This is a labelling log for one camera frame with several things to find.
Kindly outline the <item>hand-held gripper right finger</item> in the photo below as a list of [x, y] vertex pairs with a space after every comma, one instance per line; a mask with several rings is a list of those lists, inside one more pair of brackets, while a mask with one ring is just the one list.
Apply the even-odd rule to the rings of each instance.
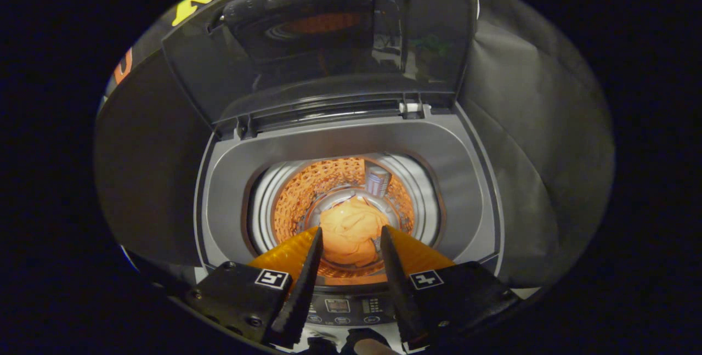
[[383, 227], [380, 249], [401, 341], [409, 350], [466, 341], [521, 305], [481, 263], [452, 262], [396, 228]]

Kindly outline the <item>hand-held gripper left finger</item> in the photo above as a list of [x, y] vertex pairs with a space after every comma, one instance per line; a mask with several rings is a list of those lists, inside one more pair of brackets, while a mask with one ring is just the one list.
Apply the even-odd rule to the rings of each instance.
[[251, 263], [221, 263], [184, 293], [184, 302], [238, 339], [293, 348], [308, 319], [323, 250], [321, 228], [309, 228]]

